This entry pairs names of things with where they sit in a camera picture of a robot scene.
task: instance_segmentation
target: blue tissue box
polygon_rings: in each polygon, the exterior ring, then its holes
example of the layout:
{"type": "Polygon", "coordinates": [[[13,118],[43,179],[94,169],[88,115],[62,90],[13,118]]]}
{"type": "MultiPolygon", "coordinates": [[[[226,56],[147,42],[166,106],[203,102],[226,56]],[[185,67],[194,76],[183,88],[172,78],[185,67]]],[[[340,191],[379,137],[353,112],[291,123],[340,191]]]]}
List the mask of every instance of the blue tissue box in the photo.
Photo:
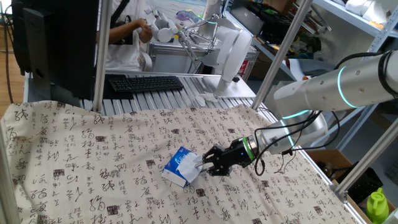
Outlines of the blue tissue box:
{"type": "Polygon", "coordinates": [[[181,147],[173,156],[173,158],[169,161],[169,163],[164,167],[162,171],[162,177],[167,180],[177,184],[178,186],[185,187],[188,184],[186,178],[184,178],[180,171],[177,170],[177,167],[180,165],[180,161],[187,156],[188,153],[194,153],[181,147]]]}

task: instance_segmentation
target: white shirt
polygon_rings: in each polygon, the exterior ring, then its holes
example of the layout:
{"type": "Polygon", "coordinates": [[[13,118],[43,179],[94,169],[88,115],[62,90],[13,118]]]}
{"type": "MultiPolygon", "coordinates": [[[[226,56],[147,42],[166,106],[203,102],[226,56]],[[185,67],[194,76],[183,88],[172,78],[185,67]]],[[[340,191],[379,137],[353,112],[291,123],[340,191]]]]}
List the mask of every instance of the white shirt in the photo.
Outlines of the white shirt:
{"type": "MultiPolygon", "coordinates": [[[[121,0],[112,1],[112,14],[119,7],[121,0]]],[[[129,15],[132,21],[144,17],[144,9],[146,8],[145,0],[130,0],[126,8],[118,18],[118,21],[125,21],[129,15]]],[[[98,15],[98,27],[100,29],[100,15],[98,15]]],[[[137,30],[132,32],[132,45],[114,45],[108,46],[108,54],[106,56],[106,68],[116,70],[141,70],[137,61],[139,56],[139,34],[137,30]]]]}

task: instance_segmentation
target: green bottle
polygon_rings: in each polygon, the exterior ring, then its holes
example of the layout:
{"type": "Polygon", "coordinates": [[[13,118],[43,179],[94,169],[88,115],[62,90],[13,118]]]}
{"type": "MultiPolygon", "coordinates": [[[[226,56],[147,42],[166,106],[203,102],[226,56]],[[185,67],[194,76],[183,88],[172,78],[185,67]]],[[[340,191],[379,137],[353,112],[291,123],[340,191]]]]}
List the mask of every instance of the green bottle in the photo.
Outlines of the green bottle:
{"type": "Polygon", "coordinates": [[[368,218],[373,224],[382,224],[388,217],[389,210],[387,199],[383,194],[381,187],[377,192],[373,192],[366,202],[366,211],[368,218]]]}

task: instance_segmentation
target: tissue box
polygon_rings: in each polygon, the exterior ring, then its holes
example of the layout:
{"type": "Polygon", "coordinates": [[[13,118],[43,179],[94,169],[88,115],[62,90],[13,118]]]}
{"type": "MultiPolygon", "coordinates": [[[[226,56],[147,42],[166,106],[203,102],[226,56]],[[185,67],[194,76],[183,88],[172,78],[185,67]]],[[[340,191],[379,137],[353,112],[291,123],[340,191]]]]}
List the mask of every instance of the tissue box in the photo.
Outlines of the tissue box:
{"type": "Polygon", "coordinates": [[[196,155],[194,152],[189,151],[188,149],[185,149],[184,147],[181,147],[173,156],[173,158],[170,160],[170,162],[164,167],[162,171],[162,177],[166,178],[167,180],[177,184],[178,186],[185,187],[189,181],[180,173],[178,170],[178,167],[183,159],[186,157],[189,157],[188,154],[194,154],[195,156],[199,157],[196,155]]]}

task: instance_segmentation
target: person's hand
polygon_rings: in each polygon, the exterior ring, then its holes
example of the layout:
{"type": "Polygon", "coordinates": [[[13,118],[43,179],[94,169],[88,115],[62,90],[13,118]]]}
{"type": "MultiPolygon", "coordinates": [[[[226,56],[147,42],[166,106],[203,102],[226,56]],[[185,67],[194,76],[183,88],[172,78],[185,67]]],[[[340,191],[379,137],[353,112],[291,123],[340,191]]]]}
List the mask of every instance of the person's hand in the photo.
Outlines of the person's hand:
{"type": "Polygon", "coordinates": [[[143,32],[152,33],[152,30],[148,26],[148,23],[147,23],[147,21],[145,19],[140,18],[140,19],[137,20],[137,23],[142,28],[143,32]]]}

